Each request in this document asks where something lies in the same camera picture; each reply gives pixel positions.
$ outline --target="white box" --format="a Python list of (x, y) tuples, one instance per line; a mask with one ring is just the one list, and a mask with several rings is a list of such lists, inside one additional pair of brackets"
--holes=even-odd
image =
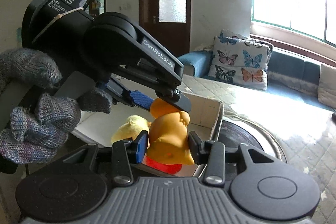
[[(138, 90), (145, 95), (157, 98), (154, 90), (127, 79), (119, 81), (130, 90)], [(188, 132), (195, 131), (203, 140), (217, 140), (223, 117), (223, 104), (214, 99), (208, 99), (194, 94), (184, 93), (192, 104)], [(84, 113), (77, 128), (72, 132), (87, 143), (97, 143), (101, 147), (111, 146), (111, 137), (123, 125), (130, 115), (139, 115), (149, 122), (154, 118), (141, 108), (126, 106), (122, 103), (112, 106), (111, 113)], [(199, 176), (204, 166), (183, 165), (176, 176)]]

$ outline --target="butterfly pillow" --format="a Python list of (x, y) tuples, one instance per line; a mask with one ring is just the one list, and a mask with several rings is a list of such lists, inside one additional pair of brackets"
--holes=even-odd
[(264, 41), (264, 40), (258, 40), (258, 39), (254, 39), (254, 38), (251, 38), (251, 37), (246, 37), (244, 35), (241, 35), (241, 34), (238, 34), (238, 33), (233, 33), (229, 30), (224, 30), (224, 29), (221, 30), (219, 36), (214, 37), (214, 44), (218, 41), (222, 42), (222, 43), (223, 42), (226, 43), (226, 40), (228, 40), (228, 38), (235, 38), (235, 39), (238, 38), (238, 39), (244, 40), (244, 43), (246, 45), (252, 45), (252, 44), (257, 45), (257, 46), (261, 45), (261, 44), (267, 45), (268, 48), (269, 48), (269, 51), (268, 51), (268, 54), (267, 54), (268, 55), (268, 62), (269, 62), (269, 59), (271, 58), (271, 54), (272, 54), (272, 51), (273, 51), (273, 48), (274, 48), (273, 44), (271, 44), (267, 41)]
[(266, 90), (270, 52), (266, 44), (223, 36), (215, 41), (208, 76), (218, 81)]

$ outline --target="blue gripper pad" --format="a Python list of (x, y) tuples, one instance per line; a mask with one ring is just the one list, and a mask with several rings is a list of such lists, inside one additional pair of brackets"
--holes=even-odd
[(135, 90), (129, 92), (130, 97), (132, 98), (135, 105), (141, 106), (144, 109), (149, 111), (154, 99), (148, 97), (147, 95), (143, 94), (142, 92)]
[(148, 146), (148, 133), (146, 131), (141, 132), (138, 137), (134, 140), (137, 145), (135, 158), (136, 163), (140, 164), (143, 161), (143, 157), (147, 151)]

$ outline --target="gloved hand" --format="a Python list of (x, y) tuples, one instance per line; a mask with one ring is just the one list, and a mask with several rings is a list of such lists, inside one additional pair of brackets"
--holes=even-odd
[[(43, 52), (20, 48), (0, 54), (0, 95), (12, 79), (48, 89), (54, 88), (61, 78), (56, 63)], [(16, 164), (48, 162), (75, 129), (81, 110), (110, 113), (112, 102), (113, 99), (98, 88), (78, 100), (44, 93), (34, 114), (23, 107), (14, 108), (11, 128), (0, 132), (0, 153)]]

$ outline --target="blue sofa cushion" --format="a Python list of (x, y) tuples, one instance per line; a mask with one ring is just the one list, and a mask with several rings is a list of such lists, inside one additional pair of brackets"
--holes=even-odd
[(282, 85), (281, 83), (278, 83), (276, 81), (269, 81), (267, 86), (267, 93), (280, 95), (283, 97), (287, 97), (290, 99), (293, 99), (298, 102), (306, 103), (308, 105), (320, 107), (326, 110), (334, 111), (331, 107), (328, 107), (322, 103), (319, 102), (318, 98), (302, 93), (297, 90), (293, 90), (285, 85)]
[(318, 85), (320, 80), (321, 62), (305, 58), (302, 80)]
[(210, 69), (212, 60), (212, 51), (197, 51), (184, 54), (178, 58), (183, 65), (194, 67), (195, 77), (203, 77), (207, 75)]
[(268, 71), (302, 79), (305, 70), (304, 58), (300, 55), (275, 48), (268, 64)]

